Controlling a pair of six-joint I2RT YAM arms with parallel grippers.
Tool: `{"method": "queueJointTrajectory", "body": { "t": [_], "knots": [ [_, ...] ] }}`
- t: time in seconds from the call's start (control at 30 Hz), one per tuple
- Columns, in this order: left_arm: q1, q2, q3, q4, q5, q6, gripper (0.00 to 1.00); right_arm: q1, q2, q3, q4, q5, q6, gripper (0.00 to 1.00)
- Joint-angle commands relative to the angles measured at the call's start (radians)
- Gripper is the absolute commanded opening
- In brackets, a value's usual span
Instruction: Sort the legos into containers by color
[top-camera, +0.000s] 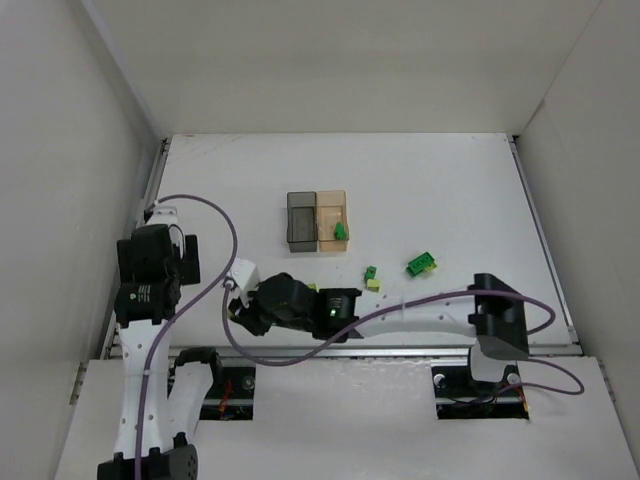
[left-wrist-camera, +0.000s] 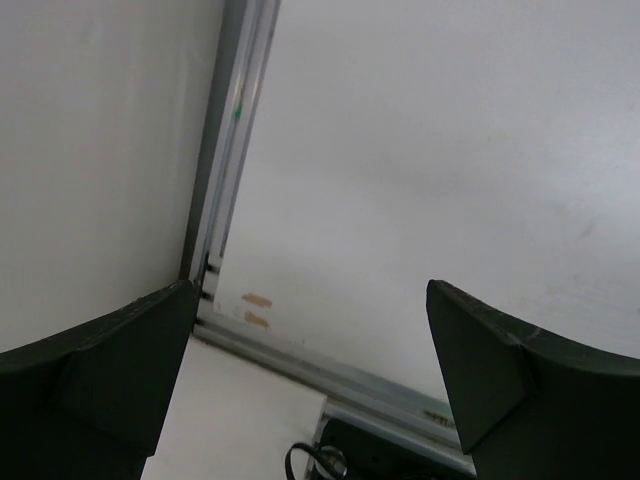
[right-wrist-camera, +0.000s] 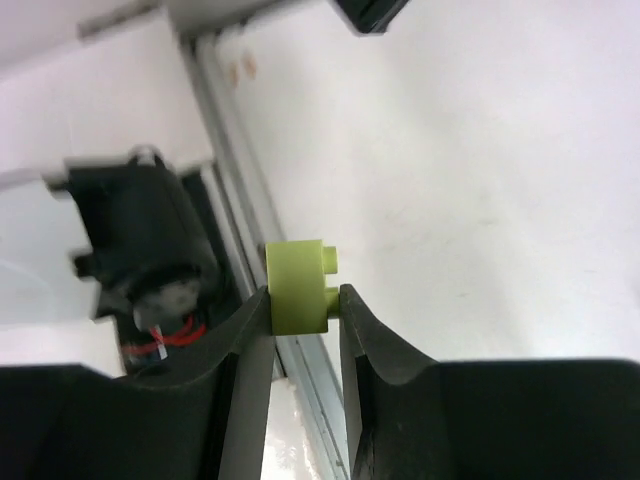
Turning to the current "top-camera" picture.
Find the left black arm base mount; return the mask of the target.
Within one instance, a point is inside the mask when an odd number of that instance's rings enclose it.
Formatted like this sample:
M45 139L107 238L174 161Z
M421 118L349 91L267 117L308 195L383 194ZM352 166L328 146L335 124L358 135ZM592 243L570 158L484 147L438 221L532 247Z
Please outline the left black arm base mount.
M250 421L254 413L256 369L225 367L222 377L207 392L200 411L203 421Z

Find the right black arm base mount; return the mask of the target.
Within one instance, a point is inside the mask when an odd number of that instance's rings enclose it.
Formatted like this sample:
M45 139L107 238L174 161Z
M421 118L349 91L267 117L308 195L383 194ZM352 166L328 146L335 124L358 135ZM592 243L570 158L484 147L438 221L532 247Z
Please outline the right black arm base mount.
M474 380L462 365L433 367L432 378L439 420L529 419L516 365L508 365L497 382Z

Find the pale yellow-green small lego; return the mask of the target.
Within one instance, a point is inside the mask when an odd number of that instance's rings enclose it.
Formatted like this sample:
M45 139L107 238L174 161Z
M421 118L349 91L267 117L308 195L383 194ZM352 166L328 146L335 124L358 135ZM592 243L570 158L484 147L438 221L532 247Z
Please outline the pale yellow-green small lego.
M381 287L381 283L378 279L368 279L366 281L366 287L369 291L378 292Z

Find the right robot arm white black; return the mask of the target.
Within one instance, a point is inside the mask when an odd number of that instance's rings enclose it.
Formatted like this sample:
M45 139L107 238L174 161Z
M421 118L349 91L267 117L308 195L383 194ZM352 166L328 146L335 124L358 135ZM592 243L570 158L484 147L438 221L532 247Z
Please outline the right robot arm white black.
M464 290L422 299L378 299L370 313L357 288L315 290L286 273L242 292L223 309L223 327L237 324L256 337L278 327L308 333L317 355L332 344L395 333L451 334L472 339L475 381L498 382L510 364L528 358L525 298L498 277L481 273Z

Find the dark green square lego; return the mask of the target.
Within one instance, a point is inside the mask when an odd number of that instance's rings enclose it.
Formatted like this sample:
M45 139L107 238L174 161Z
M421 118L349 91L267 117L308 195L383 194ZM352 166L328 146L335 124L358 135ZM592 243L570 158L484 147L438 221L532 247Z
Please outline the dark green square lego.
M337 222L335 224L334 238L339 241L346 240L348 238L346 229L342 222Z

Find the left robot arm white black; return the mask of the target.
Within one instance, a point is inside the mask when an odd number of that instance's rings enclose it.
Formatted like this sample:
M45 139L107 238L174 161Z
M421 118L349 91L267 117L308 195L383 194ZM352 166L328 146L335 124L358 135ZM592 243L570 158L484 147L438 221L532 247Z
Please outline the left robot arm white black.
M200 281L198 243L175 224L151 224L117 243L120 286L114 303L124 390L111 459L100 479L194 479L193 436L206 394L221 371L212 347L169 362L169 327L184 285Z

